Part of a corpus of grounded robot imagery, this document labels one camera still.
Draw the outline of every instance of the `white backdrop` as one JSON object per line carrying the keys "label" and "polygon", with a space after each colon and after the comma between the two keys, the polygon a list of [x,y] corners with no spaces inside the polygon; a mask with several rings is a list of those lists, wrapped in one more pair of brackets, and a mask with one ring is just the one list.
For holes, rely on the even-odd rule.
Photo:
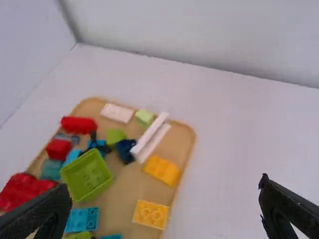
{"label": "white backdrop", "polygon": [[79,38],[319,88],[317,0],[61,0]]}
{"label": "white backdrop", "polygon": [[0,1],[0,128],[75,40],[53,0]]}

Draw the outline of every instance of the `lego brick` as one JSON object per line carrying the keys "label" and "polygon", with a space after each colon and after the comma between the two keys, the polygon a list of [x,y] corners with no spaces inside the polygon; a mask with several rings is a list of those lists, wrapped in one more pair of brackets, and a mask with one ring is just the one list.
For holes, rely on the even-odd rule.
{"label": "lego brick", "polygon": [[95,231],[98,226],[98,219],[99,208],[72,209],[64,232]]}
{"label": "lego brick", "polygon": [[68,237],[64,237],[64,239],[91,239],[92,234],[90,232],[81,232],[75,233]]}
{"label": "lego brick", "polygon": [[72,144],[67,140],[55,139],[51,141],[45,148],[51,160],[65,161],[67,154],[72,149]]}
{"label": "lego brick", "polygon": [[101,115],[123,123],[128,123],[132,118],[133,113],[134,110],[115,104],[106,104],[101,111]]}
{"label": "lego brick", "polygon": [[159,129],[155,132],[153,137],[148,141],[148,143],[141,149],[139,154],[136,156],[137,161],[140,164],[143,164],[145,160],[150,156],[150,154],[154,151],[160,141],[163,139],[165,134],[170,129],[169,123],[162,124]]}
{"label": "lego brick", "polygon": [[118,128],[110,128],[106,130],[106,141],[108,145],[114,146],[117,142],[126,139],[126,135],[123,130]]}
{"label": "lego brick", "polygon": [[0,211],[9,212],[57,184],[50,180],[37,180],[27,173],[16,173],[0,192]]}
{"label": "lego brick", "polygon": [[123,239],[123,236],[121,234],[115,234],[110,236],[104,236],[104,237],[101,237],[100,239]]}
{"label": "lego brick", "polygon": [[168,211],[169,207],[167,206],[138,200],[133,216],[133,222],[164,230]]}
{"label": "lego brick", "polygon": [[84,117],[63,117],[61,120],[62,128],[67,133],[88,134],[97,130],[97,124],[91,118]]}
{"label": "lego brick", "polygon": [[73,149],[71,150],[68,155],[66,156],[66,160],[64,161],[64,163],[62,164],[62,167],[65,167],[66,165],[72,163],[75,159],[77,159],[79,157],[79,155],[81,154],[82,150],[80,149]]}
{"label": "lego brick", "polygon": [[62,168],[62,162],[58,160],[47,159],[43,162],[42,173],[40,179],[49,179],[58,181],[61,178],[60,170]]}
{"label": "lego brick", "polygon": [[155,155],[146,161],[143,170],[171,187],[176,185],[180,176],[180,169],[176,164]]}
{"label": "lego brick", "polygon": [[135,161],[133,155],[130,153],[131,148],[135,145],[135,139],[123,139],[115,144],[118,155],[125,164],[129,164]]}
{"label": "lego brick", "polygon": [[131,149],[131,153],[138,158],[140,151],[146,146],[148,141],[154,136],[154,134],[158,131],[158,129],[164,124],[164,122],[168,118],[168,113],[161,113],[152,125],[146,130],[146,132],[142,135],[142,137],[138,140],[137,145],[135,145]]}
{"label": "lego brick", "polygon": [[139,110],[135,113],[135,118],[140,126],[147,128],[152,124],[154,120],[154,114],[145,110]]}
{"label": "lego brick", "polygon": [[92,148],[97,148],[100,151],[101,156],[104,158],[106,155],[106,152],[104,150],[101,150],[103,147],[107,147],[105,140],[99,139],[96,142],[92,142],[92,140],[90,139],[88,142],[87,150],[90,150]]}
{"label": "lego brick", "polygon": [[76,202],[98,197],[113,182],[113,175],[96,148],[63,167],[61,177]]}
{"label": "lego brick", "polygon": [[60,140],[70,141],[73,146],[77,146],[77,145],[79,145],[79,143],[80,143],[80,136],[78,136],[78,135],[68,136],[68,135],[63,134],[63,133],[60,133],[60,132],[58,132],[58,133],[53,137],[53,139],[60,139]]}

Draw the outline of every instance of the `yellow lego brick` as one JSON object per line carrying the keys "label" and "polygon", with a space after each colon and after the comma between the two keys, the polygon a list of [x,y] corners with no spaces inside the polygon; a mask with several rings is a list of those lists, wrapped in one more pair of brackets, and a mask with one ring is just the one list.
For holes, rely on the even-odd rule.
{"label": "yellow lego brick", "polygon": [[133,222],[164,230],[169,207],[138,200],[133,216]]}
{"label": "yellow lego brick", "polygon": [[157,179],[167,183],[171,187],[176,184],[180,175],[180,170],[176,164],[166,159],[162,159],[156,155],[148,158],[143,170]]}

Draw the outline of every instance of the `tray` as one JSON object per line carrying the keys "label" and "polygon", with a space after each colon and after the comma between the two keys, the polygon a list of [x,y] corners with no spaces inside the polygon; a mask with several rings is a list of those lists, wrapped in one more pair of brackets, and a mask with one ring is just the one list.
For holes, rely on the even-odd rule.
{"label": "tray", "polygon": [[[105,139],[106,129],[109,128],[120,128],[125,132],[127,138],[131,139],[138,139],[143,135],[145,130],[134,117],[128,124],[124,124],[101,116],[100,112],[106,103],[131,108],[102,98],[88,98],[79,103],[70,115],[93,118],[98,125],[98,139]],[[114,234],[122,234],[124,239],[161,238],[163,230],[133,223],[133,216],[138,200],[169,206],[169,211],[171,211],[196,136],[194,130],[188,125],[174,120],[169,122],[171,124],[170,130],[153,153],[171,160],[179,167],[181,170],[179,181],[174,187],[170,187],[146,174],[142,170],[143,166],[137,162],[124,165],[118,159],[116,152],[108,154],[105,160],[114,176],[113,184],[97,199],[83,203],[74,202],[73,205],[73,208],[99,207],[98,229],[92,232],[97,238]],[[74,148],[86,149],[89,140],[89,135],[82,135],[80,144]],[[39,177],[46,158],[47,153],[44,148],[32,161],[27,172]]]}

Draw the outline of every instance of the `dark blue lego piece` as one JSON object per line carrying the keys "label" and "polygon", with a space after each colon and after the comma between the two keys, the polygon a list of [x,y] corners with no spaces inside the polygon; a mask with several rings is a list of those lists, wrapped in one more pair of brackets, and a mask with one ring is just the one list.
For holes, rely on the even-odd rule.
{"label": "dark blue lego piece", "polygon": [[65,233],[79,233],[86,231],[88,218],[87,209],[72,209],[64,229]]}
{"label": "dark blue lego piece", "polygon": [[135,145],[135,139],[123,139],[115,144],[115,148],[119,154],[119,157],[125,164],[135,161],[133,155],[130,153],[131,148]]}
{"label": "dark blue lego piece", "polygon": [[72,209],[64,229],[65,233],[95,231],[98,227],[99,208]]}
{"label": "dark blue lego piece", "polygon": [[[92,148],[96,148],[97,146],[106,146],[106,141],[105,140],[97,140],[96,142],[92,142],[92,140],[90,139],[89,142],[88,142],[88,147],[87,147],[87,150],[90,150]],[[100,151],[102,157],[104,158],[106,153],[101,151],[99,148],[98,150]]]}
{"label": "dark blue lego piece", "polygon": [[99,220],[99,208],[88,208],[88,220],[86,230],[94,231],[97,229]]}
{"label": "dark blue lego piece", "polygon": [[111,236],[104,236],[100,239],[123,239],[121,234],[111,235]]}

